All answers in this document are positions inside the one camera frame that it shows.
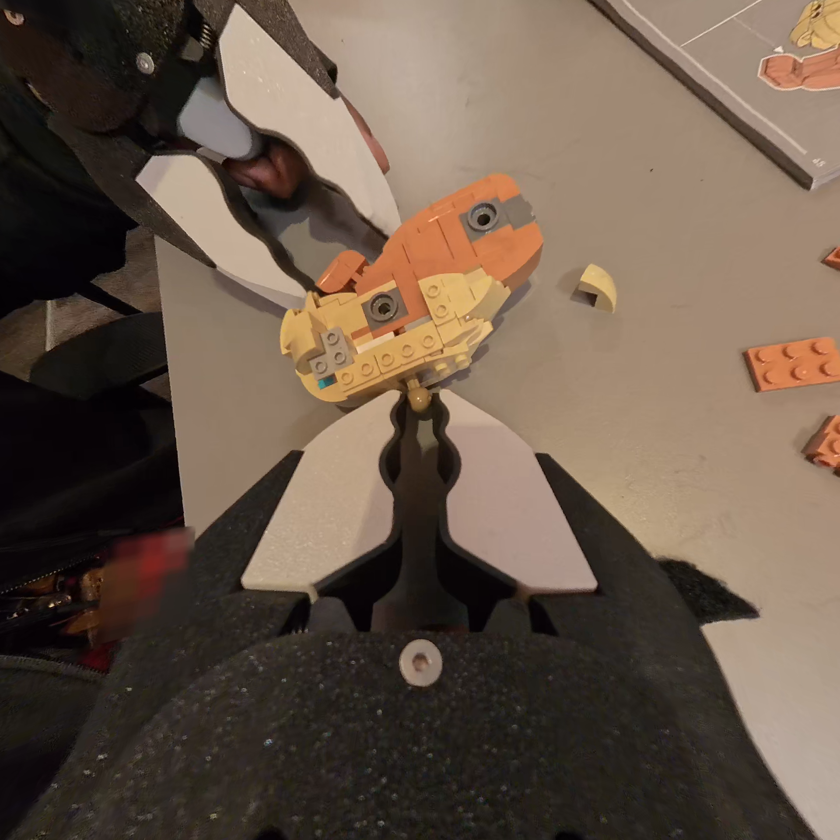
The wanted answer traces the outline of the person's left hand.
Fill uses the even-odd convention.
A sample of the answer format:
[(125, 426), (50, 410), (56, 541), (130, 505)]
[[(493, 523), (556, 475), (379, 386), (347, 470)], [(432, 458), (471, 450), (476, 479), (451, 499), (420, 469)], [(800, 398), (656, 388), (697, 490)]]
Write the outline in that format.
[[(391, 165), (379, 141), (372, 134), (368, 123), (345, 96), (341, 96), (358, 131), (367, 144), (383, 174)], [(308, 165), (298, 152), (280, 141), (266, 146), (266, 151), (250, 161), (225, 159), (222, 163), (226, 172), (237, 184), (279, 199), (287, 200), (308, 179)]]

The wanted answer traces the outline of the grey instruction booklet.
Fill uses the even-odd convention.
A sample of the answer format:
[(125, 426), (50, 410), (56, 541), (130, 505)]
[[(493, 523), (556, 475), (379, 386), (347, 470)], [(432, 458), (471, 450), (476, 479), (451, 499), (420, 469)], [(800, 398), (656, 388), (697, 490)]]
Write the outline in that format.
[(838, 1), (592, 4), (804, 189), (838, 178)]

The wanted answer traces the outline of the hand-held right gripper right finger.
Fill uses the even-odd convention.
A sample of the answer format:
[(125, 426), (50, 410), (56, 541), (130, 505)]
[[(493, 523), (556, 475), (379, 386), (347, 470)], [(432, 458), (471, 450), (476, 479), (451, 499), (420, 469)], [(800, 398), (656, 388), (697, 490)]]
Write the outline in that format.
[(439, 397), (458, 457), (446, 496), (456, 548), (530, 595), (594, 592), (596, 578), (531, 447), (461, 396)]

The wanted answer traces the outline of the tan curved brick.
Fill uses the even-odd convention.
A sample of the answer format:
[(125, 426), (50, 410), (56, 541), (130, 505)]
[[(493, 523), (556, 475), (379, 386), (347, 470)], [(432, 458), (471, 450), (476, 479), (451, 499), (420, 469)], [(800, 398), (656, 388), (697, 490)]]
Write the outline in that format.
[(583, 270), (574, 291), (599, 311), (608, 313), (616, 311), (615, 281), (605, 269), (595, 264), (589, 264)]

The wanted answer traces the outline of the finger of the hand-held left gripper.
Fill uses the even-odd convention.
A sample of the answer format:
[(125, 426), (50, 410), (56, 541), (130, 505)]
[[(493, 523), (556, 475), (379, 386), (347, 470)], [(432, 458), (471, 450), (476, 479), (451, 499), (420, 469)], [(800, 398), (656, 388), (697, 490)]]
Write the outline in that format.
[(157, 154), (136, 182), (219, 272), (283, 308), (303, 308), (312, 279), (265, 231), (220, 164), (195, 153)]
[(294, 147), (322, 182), (340, 192), (384, 236), (402, 220), (391, 188), (341, 98), (332, 98), (235, 5), (218, 38), (231, 108), (263, 134)]

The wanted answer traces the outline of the grey desk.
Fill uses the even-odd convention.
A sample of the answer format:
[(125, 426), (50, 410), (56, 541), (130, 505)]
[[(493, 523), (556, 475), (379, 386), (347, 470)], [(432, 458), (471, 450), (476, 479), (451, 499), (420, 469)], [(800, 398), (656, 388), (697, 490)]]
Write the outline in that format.
[[(742, 357), (838, 340), (838, 184), (808, 193), (587, 2), (292, 2), (385, 147), (404, 217), (492, 172), (544, 248), (454, 392), (550, 454), (655, 556), (758, 620), (705, 634), (763, 753), (838, 838), (838, 476), (802, 449), (838, 387)], [(575, 293), (595, 264), (616, 311)]]

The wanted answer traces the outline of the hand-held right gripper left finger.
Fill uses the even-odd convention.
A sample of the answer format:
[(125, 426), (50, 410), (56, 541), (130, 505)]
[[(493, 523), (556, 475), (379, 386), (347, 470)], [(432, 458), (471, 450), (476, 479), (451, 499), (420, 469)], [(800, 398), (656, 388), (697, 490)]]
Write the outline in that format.
[(394, 497), (382, 472), (402, 394), (383, 394), (336, 420), (303, 450), (240, 579), (244, 589), (316, 600), (351, 565), (385, 545)]

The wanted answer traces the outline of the person's left forearm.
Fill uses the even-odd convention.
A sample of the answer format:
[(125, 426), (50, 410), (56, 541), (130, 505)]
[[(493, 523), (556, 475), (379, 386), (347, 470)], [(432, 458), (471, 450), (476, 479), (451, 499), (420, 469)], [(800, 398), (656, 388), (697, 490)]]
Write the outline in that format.
[(2, 66), (2, 318), (123, 268), (127, 235), (137, 227), (50, 130), (48, 115)]

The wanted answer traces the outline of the reddish brown flat plate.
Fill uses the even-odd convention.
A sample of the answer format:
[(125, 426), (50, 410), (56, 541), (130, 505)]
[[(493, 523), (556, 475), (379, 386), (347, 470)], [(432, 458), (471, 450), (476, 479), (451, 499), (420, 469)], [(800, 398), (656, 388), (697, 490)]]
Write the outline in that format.
[(756, 392), (839, 382), (839, 352), (832, 338), (804, 339), (744, 351)]

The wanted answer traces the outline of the tan and brown brick model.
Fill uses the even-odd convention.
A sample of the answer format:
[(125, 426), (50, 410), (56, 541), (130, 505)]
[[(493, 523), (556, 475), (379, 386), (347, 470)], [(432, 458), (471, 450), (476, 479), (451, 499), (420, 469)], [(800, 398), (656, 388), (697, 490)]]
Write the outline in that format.
[(399, 391), (420, 412), (429, 388), (469, 368), (542, 249), (519, 186), (489, 175), (405, 221), (375, 260), (339, 253), (286, 312), (280, 350), (323, 402)]

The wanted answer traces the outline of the reddish brown square brick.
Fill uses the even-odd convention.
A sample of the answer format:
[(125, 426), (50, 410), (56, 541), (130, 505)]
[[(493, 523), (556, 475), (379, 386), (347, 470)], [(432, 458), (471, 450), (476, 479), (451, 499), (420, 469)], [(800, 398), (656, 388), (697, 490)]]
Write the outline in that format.
[(828, 417), (802, 450), (816, 466), (839, 471), (839, 415)]

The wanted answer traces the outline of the black chair base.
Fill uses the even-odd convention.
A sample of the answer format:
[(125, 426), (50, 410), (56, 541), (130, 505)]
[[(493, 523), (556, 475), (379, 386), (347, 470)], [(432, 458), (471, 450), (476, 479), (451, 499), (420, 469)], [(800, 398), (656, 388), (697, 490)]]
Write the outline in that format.
[(86, 401), (167, 372), (163, 316), (150, 311), (102, 324), (57, 345), (34, 363), (29, 381)]

